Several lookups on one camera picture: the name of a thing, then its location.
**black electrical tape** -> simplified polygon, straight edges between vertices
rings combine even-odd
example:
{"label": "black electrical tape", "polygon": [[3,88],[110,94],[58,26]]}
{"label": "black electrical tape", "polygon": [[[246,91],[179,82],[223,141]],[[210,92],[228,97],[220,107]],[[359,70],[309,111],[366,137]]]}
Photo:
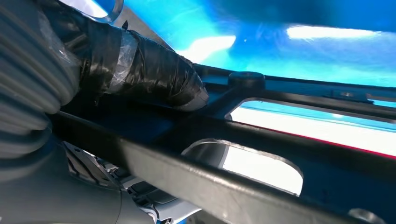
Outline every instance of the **black electrical tape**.
{"label": "black electrical tape", "polygon": [[[89,65],[82,70],[80,88],[98,94],[149,95],[170,106],[183,106],[200,93],[203,83],[192,63],[176,52],[140,36],[137,32],[97,23],[79,11],[52,0],[40,0],[54,32],[65,47]],[[110,90],[117,67],[121,36],[131,35],[136,48],[121,87]]]}

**blue water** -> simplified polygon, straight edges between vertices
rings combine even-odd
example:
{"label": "blue water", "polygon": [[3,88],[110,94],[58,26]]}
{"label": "blue water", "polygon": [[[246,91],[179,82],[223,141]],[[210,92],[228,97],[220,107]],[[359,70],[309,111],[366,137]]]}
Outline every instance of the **blue water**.
{"label": "blue water", "polygon": [[[287,6],[280,10],[277,1],[268,2],[272,1],[126,0],[125,4],[173,49],[197,63],[280,77],[396,87],[395,34],[270,24],[265,21],[320,20],[314,10],[321,6],[284,0]],[[338,14],[324,10],[331,19],[322,24],[360,27],[362,21],[354,17],[363,15],[360,6],[347,10],[354,2],[358,3],[335,0]],[[377,3],[366,12],[372,20],[365,26],[389,27],[390,21],[373,13],[385,3],[394,3]],[[295,15],[293,7],[308,11]]]}

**taped hose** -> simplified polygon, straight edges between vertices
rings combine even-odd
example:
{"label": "taped hose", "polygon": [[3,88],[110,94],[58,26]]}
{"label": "taped hose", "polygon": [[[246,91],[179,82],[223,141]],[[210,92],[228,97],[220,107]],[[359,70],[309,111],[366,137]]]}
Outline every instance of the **taped hose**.
{"label": "taped hose", "polygon": [[184,111],[208,94],[192,63],[137,32],[97,23],[63,3],[39,1],[68,51],[84,61],[80,88],[101,94],[149,96]]}
{"label": "taped hose", "polygon": [[59,1],[0,1],[0,27],[0,159],[43,146],[51,134],[45,113],[59,111],[79,88],[144,93],[185,111],[208,100],[188,60]]}

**plastic wrap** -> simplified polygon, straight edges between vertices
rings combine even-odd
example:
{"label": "plastic wrap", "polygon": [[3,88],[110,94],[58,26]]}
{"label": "plastic wrap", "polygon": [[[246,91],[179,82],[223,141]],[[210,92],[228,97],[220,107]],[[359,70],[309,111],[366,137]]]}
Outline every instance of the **plastic wrap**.
{"label": "plastic wrap", "polygon": [[94,22],[60,2],[41,2],[65,48],[83,61],[81,89],[150,96],[185,111],[206,105],[208,94],[187,59],[135,31]]}
{"label": "plastic wrap", "polygon": [[68,51],[59,37],[54,33],[50,26],[50,22],[42,11],[38,12],[40,31],[45,41],[47,42],[49,49],[52,50],[56,56],[60,59],[62,64],[71,70],[68,72],[69,79],[72,82],[75,93],[78,90],[78,75],[81,66],[80,60]]}

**black beam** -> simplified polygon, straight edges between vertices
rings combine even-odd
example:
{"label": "black beam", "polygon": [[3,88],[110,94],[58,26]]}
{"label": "black beam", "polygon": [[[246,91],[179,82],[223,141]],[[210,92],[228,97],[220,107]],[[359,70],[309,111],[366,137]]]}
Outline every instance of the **black beam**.
{"label": "black beam", "polygon": [[52,115],[51,120],[59,138],[230,223],[363,223],[242,176],[135,144],[63,112]]}
{"label": "black beam", "polygon": [[[195,68],[207,86],[214,87],[217,84],[217,89],[219,86],[227,86],[228,75],[233,72],[198,64],[195,65]],[[316,97],[329,95],[332,91],[358,92],[366,95],[369,99],[396,102],[396,87],[322,82],[266,75],[266,89]]]}
{"label": "black beam", "polygon": [[304,175],[301,197],[344,214],[352,208],[364,207],[385,220],[393,219],[392,203],[396,195],[391,189],[396,188],[396,161],[392,158],[267,128],[199,116],[173,129],[156,143],[181,153],[204,139],[227,140],[291,161]]}
{"label": "black beam", "polygon": [[[206,85],[209,92],[211,89],[218,89],[221,86],[224,85]],[[396,124],[396,108],[264,89],[230,89],[199,113],[224,118],[240,104],[250,100],[260,100]]]}

